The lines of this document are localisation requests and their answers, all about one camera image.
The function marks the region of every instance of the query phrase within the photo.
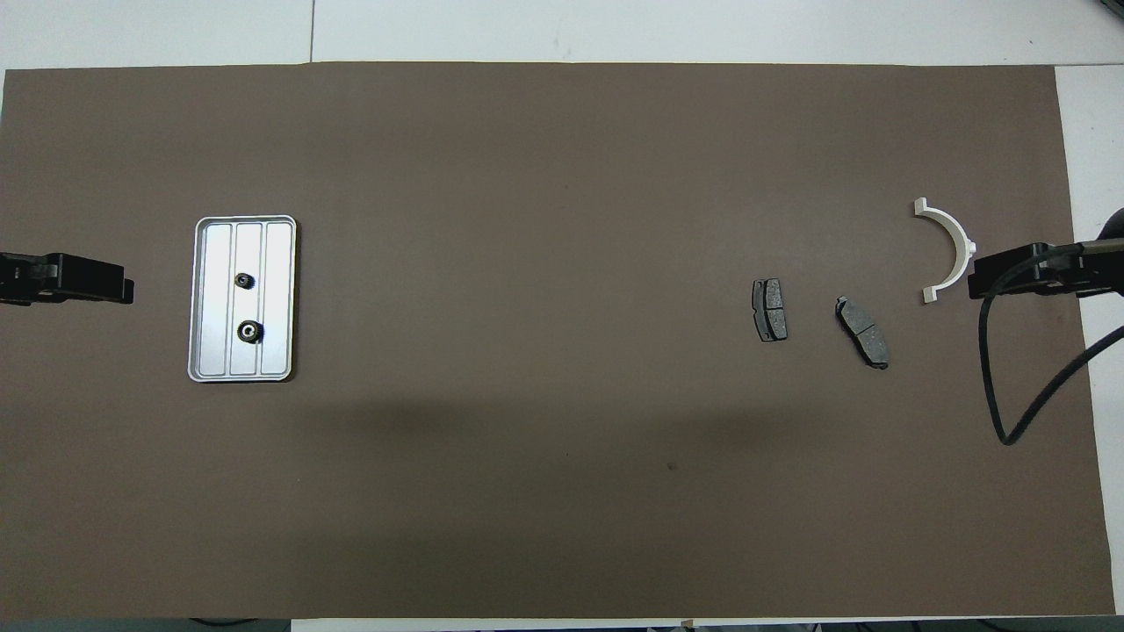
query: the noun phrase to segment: small black bolt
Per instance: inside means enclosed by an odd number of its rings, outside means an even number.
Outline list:
[[[251,344],[262,340],[262,324],[257,320],[243,320],[238,325],[238,340]]]

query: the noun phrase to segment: white background surface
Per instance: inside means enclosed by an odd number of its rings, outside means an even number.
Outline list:
[[[365,60],[1071,66],[1058,92],[1077,238],[1124,206],[1124,20],[1096,0],[0,0],[2,69]],[[1124,322],[1122,301],[1082,301],[1088,343]],[[1124,349],[1090,377],[1124,612]]]

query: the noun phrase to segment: brown table surface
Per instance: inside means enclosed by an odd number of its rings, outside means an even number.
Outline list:
[[[1087,378],[994,436],[952,247],[1071,241],[1049,67],[9,71],[0,616],[1111,613]],[[185,373],[193,226],[300,223],[296,374]],[[779,277],[790,340],[750,287]],[[834,320],[882,327],[865,367]],[[1076,300],[994,318],[1014,417]]]

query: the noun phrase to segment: white plastic part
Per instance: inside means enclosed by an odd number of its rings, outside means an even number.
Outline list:
[[[937,291],[955,283],[964,276],[964,271],[968,270],[968,261],[976,254],[976,242],[968,238],[968,233],[964,233],[964,227],[957,222],[955,217],[939,208],[930,207],[928,200],[925,198],[914,200],[914,215],[916,217],[927,217],[944,226],[944,229],[952,236],[952,243],[957,246],[957,261],[952,264],[952,271],[949,272],[949,276],[940,283],[922,288],[921,290],[921,296],[925,299],[925,303],[933,303],[936,300]]]

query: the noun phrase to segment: black round knob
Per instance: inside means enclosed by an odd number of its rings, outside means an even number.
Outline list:
[[[243,320],[238,325],[238,340],[251,344],[262,340],[262,324],[257,320]]]

